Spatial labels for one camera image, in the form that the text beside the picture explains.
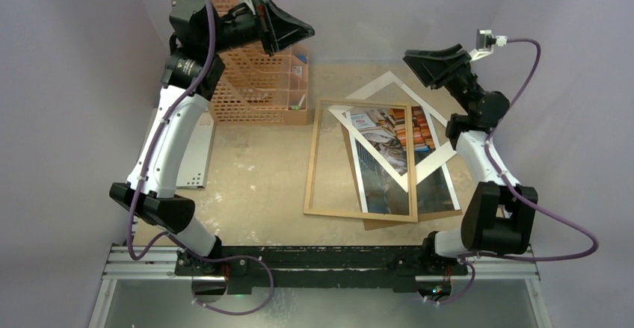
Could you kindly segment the white photo mat board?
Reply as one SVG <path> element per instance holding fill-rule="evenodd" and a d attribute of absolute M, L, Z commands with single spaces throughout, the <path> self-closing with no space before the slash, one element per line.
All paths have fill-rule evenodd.
<path fill-rule="evenodd" d="M 330 107 L 329 112 L 348 130 L 348 133 L 361 144 L 362 147 L 377 161 L 377 163 L 396 181 L 396 183 L 404 190 L 408 191 L 408 174 L 399 174 L 395 168 L 385 159 L 382 154 L 377 151 L 371 143 L 365 139 L 365 137 L 354 127 L 350 116 L 346 116 L 353 105 L 351 101 L 359 99 L 362 106 L 367 106 L 369 103 L 365 100 L 370 96 L 383 90 L 390 84 L 399 86 L 400 90 L 406 93 L 416 104 L 423 109 L 425 117 L 435 118 L 442 126 L 448 124 L 448 120 L 430 104 L 428 104 L 421 96 L 416 94 L 410 89 L 400 78 L 394 73 L 388 71 L 378 78 L 374 79 L 370 83 L 361 87 L 357 91 L 350 94 L 340 104 L 334 104 Z M 456 155 L 456 151 L 452 148 L 452 145 L 447 142 L 435 149 L 427 158 L 415 165 L 416 170 L 416 183 L 420 183 L 423 179 L 431 175 L 435 170 L 441 168 L 448 160 Z"/>

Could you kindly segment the printed photo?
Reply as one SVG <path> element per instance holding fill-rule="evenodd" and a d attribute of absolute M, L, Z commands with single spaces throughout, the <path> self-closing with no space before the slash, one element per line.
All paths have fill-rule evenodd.
<path fill-rule="evenodd" d="M 409 214 L 404 110 L 353 107 L 342 116 L 353 129 L 345 137 L 351 144 L 348 157 L 357 180 L 360 210 L 367 214 Z M 417 180 L 418 214 L 454 213 L 459 209 L 446 164 Z"/>

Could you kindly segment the wooden picture frame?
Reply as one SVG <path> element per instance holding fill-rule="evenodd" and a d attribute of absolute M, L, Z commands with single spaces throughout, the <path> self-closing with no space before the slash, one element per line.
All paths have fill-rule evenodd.
<path fill-rule="evenodd" d="M 392 221 L 392 222 L 400 222 L 400 223 L 416 223 L 419 220 L 419 216 L 417 213 L 417 193 L 416 193 L 416 170 L 415 170 L 415 161 L 414 161 L 414 151 L 412 146 L 408 146 L 406 148 L 406 158 L 407 158 L 407 172 L 408 174 L 408 191 L 404 191 L 407 194 L 407 208 L 408 213 L 404 215 L 397 214 L 379 214 L 379 213 L 367 213 L 361 211 L 337 211 L 335 209 L 322 209 L 315 208 L 313 206 L 314 193 L 315 193 L 315 179 L 316 179 L 316 168 L 318 163 L 318 149 L 319 149 L 319 139 L 320 139 L 320 130 L 321 130 L 321 118 L 325 105 L 329 105 L 330 107 L 334 104 L 340 104 L 345 99 L 337 99 L 332 97 L 320 97 L 317 99 L 316 103 L 316 111 L 314 117 L 314 125 L 313 125 L 313 133 L 312 133 L 312 143 L 310 148 L 310 158 L 308 164 L 307 171 L 307 183 L 306 183 L 306 194 L 304 198 L 304 210 L 303 213 L 306 215 L 312 216 L 323 216 L 323 217 L 337 217 L 337 218 L 345 218 L 345 219 L 368 219 L 368 220 L 384 220 L 384 221 Z M 386 109 L 400 109 L 404 112 L 404 118 L 406 120 L 412 119 L 411 106 L 408 104 L 388 104 L 388 103 L 380 103 L 380 102 L 371 102 L 365 100 L 369 104 L 367 106 L 362 106 L 361 101 L 359 99 L 354 99 L 351 101 L 353 105 L 352 108 L 361 107 L 361 108 L 386 108 Z"/>

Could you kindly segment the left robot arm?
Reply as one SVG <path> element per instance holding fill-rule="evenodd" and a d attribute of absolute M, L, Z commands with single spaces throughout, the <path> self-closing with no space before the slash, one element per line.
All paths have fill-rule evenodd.
<path fill-rule="evenodd" d="M 220 16 L 212 0 L 171 0 L 170 54 L 161 78 L 159 105 L 135 168 L 109 195 L 140 219 L 161 229 L 194 256 L 205 275 L 223 264 L 222 243 L 195 217 L 195 204 L 176 193 L 186 147 L 225 70 L 221 53 L 252 43 L 274 55 L 311 38 L 314 28 L 273 0 L 250 0 Z"/>

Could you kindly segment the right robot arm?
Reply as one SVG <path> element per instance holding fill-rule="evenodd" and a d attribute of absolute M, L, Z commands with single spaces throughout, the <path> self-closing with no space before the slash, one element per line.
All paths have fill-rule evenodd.
<path fill-rule="evenodd" d="M 426 87 L 446 89 L 464 109 L 464 114 L 451 115 L 446 137 L 476 184 L 460 228 L 430 235 L 434 245 L 419 254 L 422 268 L 438 273 L 449 259 L 473 253 L 523 254 L 535 211 L 515 196 L 535 203 L 538 194 L 507 173 L 490 138 L 508 112 L 509 100 L 499 91 L 480 86 L 471 57 L 460 44 L 437 51 L 409 49 L 403 61 Z"/>

